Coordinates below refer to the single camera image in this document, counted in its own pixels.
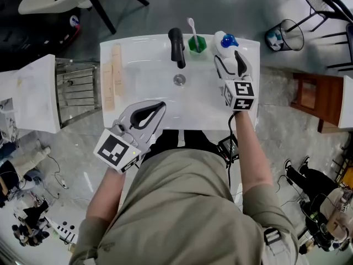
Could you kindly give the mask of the white side cabinet top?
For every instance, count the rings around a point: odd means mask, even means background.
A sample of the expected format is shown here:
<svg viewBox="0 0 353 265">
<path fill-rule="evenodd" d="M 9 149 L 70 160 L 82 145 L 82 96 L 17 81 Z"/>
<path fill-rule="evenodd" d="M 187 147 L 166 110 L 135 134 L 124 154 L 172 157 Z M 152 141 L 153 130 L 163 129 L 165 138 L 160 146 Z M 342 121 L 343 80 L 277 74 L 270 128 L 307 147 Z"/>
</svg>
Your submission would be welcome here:
<svg viewBox="0 0 353 265">
<path fill-rule="evenodd" d="M 55 56 L 46 55 L 17 71 L 0 72 L 0 100 L 10 98 L 18 128 L 59 132 Z"/>
</svg>

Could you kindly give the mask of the green cup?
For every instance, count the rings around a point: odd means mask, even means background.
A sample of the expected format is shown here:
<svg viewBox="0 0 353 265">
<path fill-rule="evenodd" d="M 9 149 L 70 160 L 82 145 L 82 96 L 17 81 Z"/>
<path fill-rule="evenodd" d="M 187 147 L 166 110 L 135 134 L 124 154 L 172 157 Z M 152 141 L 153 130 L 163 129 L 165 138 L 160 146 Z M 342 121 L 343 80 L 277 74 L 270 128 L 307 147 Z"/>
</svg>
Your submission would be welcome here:
<svg viewBox="0 0 353 265">
<path fill-rule="evenodd" d="M 196 36 L 197 42 L 195 41 L 194 36 L 188 40 L 189 50 L 195 53 L 202 53 L 207 48 L 207 43 L 204 37 L 199 35 Z"/>
</svg>

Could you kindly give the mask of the white ceramic sink basin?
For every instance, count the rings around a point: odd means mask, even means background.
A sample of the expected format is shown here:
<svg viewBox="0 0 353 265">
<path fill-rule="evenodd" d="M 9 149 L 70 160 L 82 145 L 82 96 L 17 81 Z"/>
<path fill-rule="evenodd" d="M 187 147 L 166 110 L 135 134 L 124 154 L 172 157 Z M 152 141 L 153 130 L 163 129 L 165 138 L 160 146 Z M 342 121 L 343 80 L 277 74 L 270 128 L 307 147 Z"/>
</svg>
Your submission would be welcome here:
<svg viewBox="0 0 353 265">
<path fill-rule="evenodd" d="M 214 64 L 215 48 L 213 35 L 204 37 L 207 48 L 200 54 L 189 50 L 191 34 L 183 34 L 186 66 L 177 67 L 171 60 L 171 43 L 167 34 L 136 36 L 110 40 L 100 44 L 100 81 L 103 105 L 103 121 L 106 128 L 131 104 L 146 100 L 166 103 L 165 115 L 160 123 L 162 129 L 181 130 L 227 130 L 232 111 L 225 105 L 219 87 L 219 77 Z M 256 121 L 259 92 L 260 44 L 257 41 L 236 38 L 241 52 L 252 66 L 254 104 L 248 112 L 252 122 Z M 123 96 L 116 96 L 115 110 L 104 109 L 103 64 L 111 62 L 112 48 L 120 44 L 122 55 Z M 237 62 L 223 61 L 229 72 L 238 77 Z M 186 78 L 183 86 L 177 86 L 173 77 L 182 74 Z"/>
</svg>

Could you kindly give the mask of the white toothbrush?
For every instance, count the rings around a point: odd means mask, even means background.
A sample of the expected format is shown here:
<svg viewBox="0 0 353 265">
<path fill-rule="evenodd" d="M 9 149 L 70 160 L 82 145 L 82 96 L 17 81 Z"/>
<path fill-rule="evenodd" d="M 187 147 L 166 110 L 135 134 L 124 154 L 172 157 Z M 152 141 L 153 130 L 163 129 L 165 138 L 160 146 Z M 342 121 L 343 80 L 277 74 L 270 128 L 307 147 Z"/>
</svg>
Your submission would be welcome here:
<svg viewBox="0 0 353 265">
<path fill-rule="evenodd" d="M 196 46 L 196 49 L 197 49 L 197 52 L 200 53 L 201 50 L 200 50 L 200 47 L 199 47 L 199 42 L 198 42 L 198 39 L 197 39 L 197 34 L 196 34 L 196 29 L 195 29 L 195 22 L 193 20 L 193 18 L 187 18 L 187 23 L 190 25 L 191 29 L 192 29 L 192 34 L 193 34 L 193 37 L 194 37 L 194 41 L 195 41 L 195 46 Z"/>
</svg>

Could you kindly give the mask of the brown wooden stool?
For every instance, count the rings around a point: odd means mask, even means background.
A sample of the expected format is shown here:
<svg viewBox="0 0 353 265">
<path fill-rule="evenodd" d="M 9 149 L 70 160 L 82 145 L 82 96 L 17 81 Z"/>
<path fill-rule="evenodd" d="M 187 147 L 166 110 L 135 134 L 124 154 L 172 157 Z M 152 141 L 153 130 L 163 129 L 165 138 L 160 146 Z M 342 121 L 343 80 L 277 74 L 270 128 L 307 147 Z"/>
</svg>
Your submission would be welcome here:
<svg viewBox="0 0 353 265">
<path fill-rule="evenodd" d="M 298 81 L 298 86 L 291 107 L 318 118 L 319 133 L 340 132 L 344 79 L 309 73 L 294 73 L 293 79 Z"/>
</svg>

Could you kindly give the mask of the white panel with holes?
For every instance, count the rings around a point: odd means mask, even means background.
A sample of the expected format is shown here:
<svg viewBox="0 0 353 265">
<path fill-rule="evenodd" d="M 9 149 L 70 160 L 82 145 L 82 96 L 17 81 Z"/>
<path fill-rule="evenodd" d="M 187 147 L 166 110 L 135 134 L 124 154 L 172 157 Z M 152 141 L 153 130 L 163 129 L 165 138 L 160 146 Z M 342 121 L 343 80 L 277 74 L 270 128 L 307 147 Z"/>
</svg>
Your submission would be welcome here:
<svg viewBox="0 0 353 265">
<path fill-rule="evenodd" d="M 53 220 L 51 220 L 48 216 L 46 217 L 46 219 L 48 220 L 49 224 L 53 228 L 54 232 L 58 234 L 59 239 L 62 242 L 70 243 L 70 244 L 77 243 L 78 235 L 74 232 L 74 229 L 70 229 L 70 227 L 67 224 L 65 225 L 58 224 Z"/>
</svg>

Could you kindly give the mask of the person's black shorts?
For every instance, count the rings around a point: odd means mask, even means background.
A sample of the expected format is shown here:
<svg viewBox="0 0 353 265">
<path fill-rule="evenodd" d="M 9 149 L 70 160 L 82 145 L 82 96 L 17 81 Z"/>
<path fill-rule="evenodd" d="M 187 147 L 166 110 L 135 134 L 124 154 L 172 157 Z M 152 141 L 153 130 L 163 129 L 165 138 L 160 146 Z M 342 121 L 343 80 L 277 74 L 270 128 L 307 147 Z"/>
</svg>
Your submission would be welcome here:
<svg viewBox="0 0 353 265">
<path fill-rule="evenodd" d="M 164 151 L 178 149 L 178 141 L 178 130 L 163 130 L 156 142 L 150 146 L 150 152 L 145 154 L 143 162 Z M 202 130 L 184 130 L 184 141 L 183 149 L 208 151 L 223 158 L 217 146 L 208 140 Z"/>
</svg>

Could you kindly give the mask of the person's left forearm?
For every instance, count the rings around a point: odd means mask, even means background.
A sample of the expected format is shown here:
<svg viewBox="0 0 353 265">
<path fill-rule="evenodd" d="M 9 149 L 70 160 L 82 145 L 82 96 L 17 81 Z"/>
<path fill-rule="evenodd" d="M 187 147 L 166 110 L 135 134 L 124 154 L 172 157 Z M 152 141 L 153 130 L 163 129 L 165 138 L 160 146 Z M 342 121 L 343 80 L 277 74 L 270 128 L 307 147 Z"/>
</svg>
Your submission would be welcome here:
<svg viewBox="0 0 353 265">
<path fill-rule="evenodd" d="M 108 167 L 89 203 L 86 218 L 100 218 L 111 223 L 118 212 L 124 183 L 125 174 Z"/>
</svg>

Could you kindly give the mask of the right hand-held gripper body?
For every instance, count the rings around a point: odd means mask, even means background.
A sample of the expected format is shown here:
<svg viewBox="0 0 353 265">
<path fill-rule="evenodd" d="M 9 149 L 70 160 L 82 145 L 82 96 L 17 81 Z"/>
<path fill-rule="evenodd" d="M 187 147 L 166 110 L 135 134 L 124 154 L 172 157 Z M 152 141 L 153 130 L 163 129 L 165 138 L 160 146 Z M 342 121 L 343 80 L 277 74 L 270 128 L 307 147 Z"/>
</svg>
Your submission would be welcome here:
<svg viewBox="0 0 353 265">
<path fill-rule="evenodd" d="M 219 79 L 221 96 L 232 111 L 250 111 L 254 104 L 253 82 L 249 75 L 233 79 Z"/>
</svg>

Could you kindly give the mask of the black waist device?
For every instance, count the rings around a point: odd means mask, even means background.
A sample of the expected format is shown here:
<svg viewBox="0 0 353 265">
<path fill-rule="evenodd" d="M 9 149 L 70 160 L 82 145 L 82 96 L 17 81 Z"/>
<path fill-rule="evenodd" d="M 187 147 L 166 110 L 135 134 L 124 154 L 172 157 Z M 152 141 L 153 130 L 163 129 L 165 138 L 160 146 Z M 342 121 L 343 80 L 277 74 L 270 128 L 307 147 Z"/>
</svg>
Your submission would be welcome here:
<svg viewBox="0 0 353 265">
<path fill-rule="evenodd" d="M 219 141 L 217 148 L 226 162 L 233 163 L 235 160 L 239 159 L 238 141 L 235 135 L 228 136 Z"/>
</svg>

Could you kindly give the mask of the black equipment case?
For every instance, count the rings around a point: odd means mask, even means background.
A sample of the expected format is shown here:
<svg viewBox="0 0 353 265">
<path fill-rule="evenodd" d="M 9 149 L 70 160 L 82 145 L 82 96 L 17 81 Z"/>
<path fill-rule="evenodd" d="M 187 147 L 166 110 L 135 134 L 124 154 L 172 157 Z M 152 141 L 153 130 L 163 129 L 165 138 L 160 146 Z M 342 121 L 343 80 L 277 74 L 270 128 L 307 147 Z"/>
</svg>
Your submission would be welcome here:
<svg viewBox="0 0 353 265">
<path fill-rule="evenodd" d="M 78 8 L 65 13 L 21 15 L 22 0 L 0 0 L 0 72 L 18 70 L 47 55 L 59 55 L 77 37 Z"/>
</svg>

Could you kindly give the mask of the black faucet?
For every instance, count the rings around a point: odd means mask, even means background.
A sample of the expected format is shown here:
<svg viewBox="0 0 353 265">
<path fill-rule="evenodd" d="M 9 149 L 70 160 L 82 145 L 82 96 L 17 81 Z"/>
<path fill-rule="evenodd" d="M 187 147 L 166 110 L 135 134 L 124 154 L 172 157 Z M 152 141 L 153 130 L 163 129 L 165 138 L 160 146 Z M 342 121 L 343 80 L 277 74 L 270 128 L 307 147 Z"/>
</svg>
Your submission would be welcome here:
<svg viewBox="0 0 353 265">
<path fill-rule="evenodd" d="M 186 66 L 184 59 L 184 40 L 183 34 L 179 28 L 172 28 L 168 31 L 168 38 L 171 43 L 171 60 L 176 62 L 179 69 Z"/>
</svg>

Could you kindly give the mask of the white bottle with blue pump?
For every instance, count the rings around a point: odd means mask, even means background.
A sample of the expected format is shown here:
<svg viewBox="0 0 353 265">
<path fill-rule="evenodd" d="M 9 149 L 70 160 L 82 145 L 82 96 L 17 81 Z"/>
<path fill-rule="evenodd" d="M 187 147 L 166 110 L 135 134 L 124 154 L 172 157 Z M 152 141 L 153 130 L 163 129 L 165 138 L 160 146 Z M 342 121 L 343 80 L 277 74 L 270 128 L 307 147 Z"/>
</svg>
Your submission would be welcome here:
<svg viewBox="0 0 353 265">
<path fill-rule="evenodd" d="M 223 31 L 217 31 L 213 36 L 213 45 L 215 54 L 222 60 L 235 63 L 236 58 L 234 52 L 239 44 L 232 34 L 226 34 Z"/>
</svg>

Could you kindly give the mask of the dark frame chair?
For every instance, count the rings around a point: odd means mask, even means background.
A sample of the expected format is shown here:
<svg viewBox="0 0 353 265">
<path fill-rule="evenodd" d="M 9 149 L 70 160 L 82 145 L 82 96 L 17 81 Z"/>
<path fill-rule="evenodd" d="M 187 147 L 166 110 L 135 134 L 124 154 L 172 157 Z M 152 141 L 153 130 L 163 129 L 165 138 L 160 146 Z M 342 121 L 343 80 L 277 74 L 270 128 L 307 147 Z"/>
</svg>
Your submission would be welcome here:
<svg viewBox="0 0 353 265">
<path fill-rule="evenodd" d="M 341 72 L 353 71 L 353 24 L 348 24 L 346 26 L 345 32 L 325 35 L 325 36 L 323 36 L 323 38 L 329 38 L 329 37 L 340 36 L 340 35 L 345 35 L 346 41 L 335 43 L 335 45 L 348 44 L 349 51 L 350 51 L 350 61 L 346 62 L 346 63 L 339 63 L 336 65 L 330 65 L 330 66 L 327 66 L 327 68 L 339 68 L 339 67 L 351 66 L 350 68 L 338 69 L 338 71 L 341 71 Z"/>
</svg>

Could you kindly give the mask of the person's olive shirt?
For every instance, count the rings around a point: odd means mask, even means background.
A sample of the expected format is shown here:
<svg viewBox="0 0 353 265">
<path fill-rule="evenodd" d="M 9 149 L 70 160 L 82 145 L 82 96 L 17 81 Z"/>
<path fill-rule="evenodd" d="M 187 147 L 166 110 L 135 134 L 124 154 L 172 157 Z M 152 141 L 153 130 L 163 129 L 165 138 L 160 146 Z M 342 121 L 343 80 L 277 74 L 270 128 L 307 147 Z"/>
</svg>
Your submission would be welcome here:
<svg viewBox="0 0 353 265">
<path fill-rule="evenodd" d="M 264 231 L 282 240 L 270 246 Z M 175 149 L 141 165 L 111 223 L 86 218 L 69 265 L 295 265 L 298 241 L 273 186 L 233 202 L 225 162 Z"/>
</svg>

